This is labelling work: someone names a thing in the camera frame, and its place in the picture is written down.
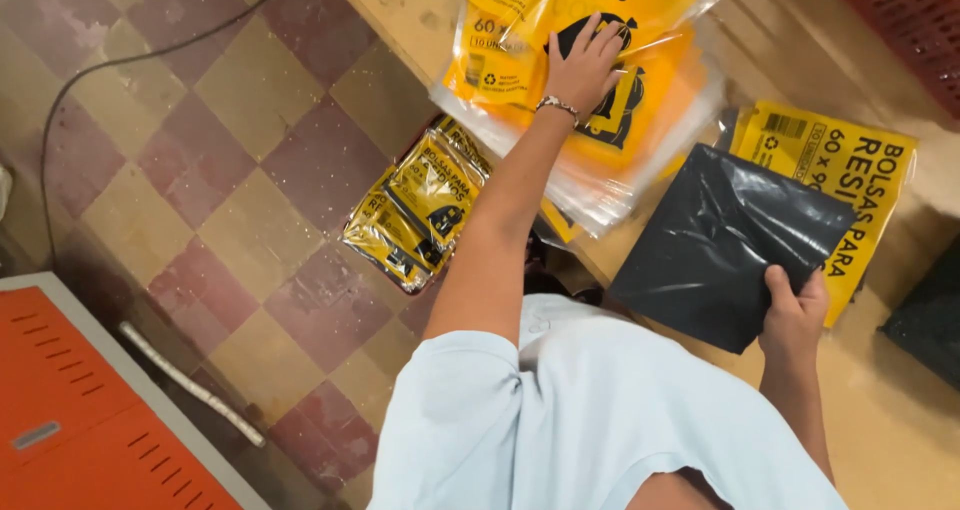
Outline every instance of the person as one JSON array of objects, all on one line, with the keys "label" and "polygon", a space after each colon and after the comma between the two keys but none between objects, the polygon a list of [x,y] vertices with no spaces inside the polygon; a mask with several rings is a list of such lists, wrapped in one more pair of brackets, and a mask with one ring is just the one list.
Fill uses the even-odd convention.
[{"label": "person", "polygon": [[574,128],[617,84],[618,25],[594,14],[548,103],[477,197],[423,341],[393,388],[368,508],[845,508],[817,382],[828,293],[766,270],[759,392],[632,320],[524,295],[528,232]]}]

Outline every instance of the tiled floor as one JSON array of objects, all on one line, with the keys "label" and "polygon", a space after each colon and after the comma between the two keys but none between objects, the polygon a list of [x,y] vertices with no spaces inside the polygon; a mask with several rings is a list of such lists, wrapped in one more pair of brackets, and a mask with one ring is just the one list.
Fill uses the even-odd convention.
[{"label": "tiled floor", "polygon": [[[256,0],[0,0],[0,246],[48,264],[40,133],[63,82]],[[410,298],[337,235],[435,113],[346,0],[271,0],[214,38],[83,80],[48,163],[57,271],[261,430],[168,392],[275,510],[362,508],[393,381],[436,291]]]}]

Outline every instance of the stack of packages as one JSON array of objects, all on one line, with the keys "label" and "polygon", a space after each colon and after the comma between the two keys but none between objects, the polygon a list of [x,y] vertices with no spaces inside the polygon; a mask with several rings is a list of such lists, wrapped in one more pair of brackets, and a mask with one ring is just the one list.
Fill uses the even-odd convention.
[{"label": "stack of packages", "polygon": [[593,13],[624,40],[620,83],[564,144],[546,197],[598,237],[688,151],[723,107],[723,79],[702,61],[694,20],[717,0],[466,0],[453,61],[432,98],[499,157],[533,121],[547,40],[566,55]]},{"label": "stack of packages", "polygon": [[341,242],[407,293],[447,264],[491,165],[450,116],[438,118],[354,208]]}]

